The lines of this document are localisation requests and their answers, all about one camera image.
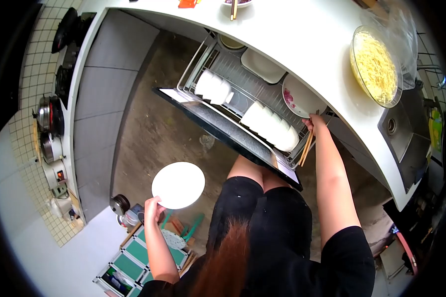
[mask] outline noodles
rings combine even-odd
[[[354,55],[360,73],[358,78],[363,80],[370,95],[381,105],[390,103],[398,82],[395,64],[386,46],[369,32],[362,31],[355,35]]]

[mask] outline woman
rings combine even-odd
[[[303,120],[317,137],[321,263],[309,260],[312,214],[301,195],[239,156],[210,223],[207,254],[179,278],[157,226],[164,208],[145,202],[153,281],[141,296],[370,296],[375,268],[344,164],[322,117]]]

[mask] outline plate with pink flower pattern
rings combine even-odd
[[[289,110],[304,118],[309,118],[309,114],[315,114],[317,110],[322,114],[327,107],[321,98],[289,73],[282,83],[282,96]]]

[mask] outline long reddish-brown hair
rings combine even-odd
[[[207,251],[190,296],[238,297],[246,280],[249,251],[248,223],[229,222],[220,247]]]

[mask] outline sink drain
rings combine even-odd
[[[396,128],[397,128],[397,125],[396,125],[395,120],[389,119],[388,125],[387,125],[388,134],[393,135],[393,133],[395,133]]]

